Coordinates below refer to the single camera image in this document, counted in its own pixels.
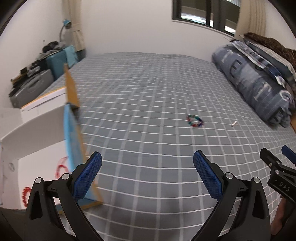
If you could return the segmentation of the person's right hand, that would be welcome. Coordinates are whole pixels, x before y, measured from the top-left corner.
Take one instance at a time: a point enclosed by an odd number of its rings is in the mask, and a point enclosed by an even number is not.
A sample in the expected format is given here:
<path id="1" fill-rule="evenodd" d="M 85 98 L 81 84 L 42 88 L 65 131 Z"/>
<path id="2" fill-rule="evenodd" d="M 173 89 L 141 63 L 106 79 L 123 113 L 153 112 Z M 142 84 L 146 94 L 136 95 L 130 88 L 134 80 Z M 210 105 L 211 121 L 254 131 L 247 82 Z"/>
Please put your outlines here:
<path id="1" fill-rule="evenodd" d="M 271 240 L 295 240 L 295 204 L 282 196 L 280 198 L 271 223 Z"/>

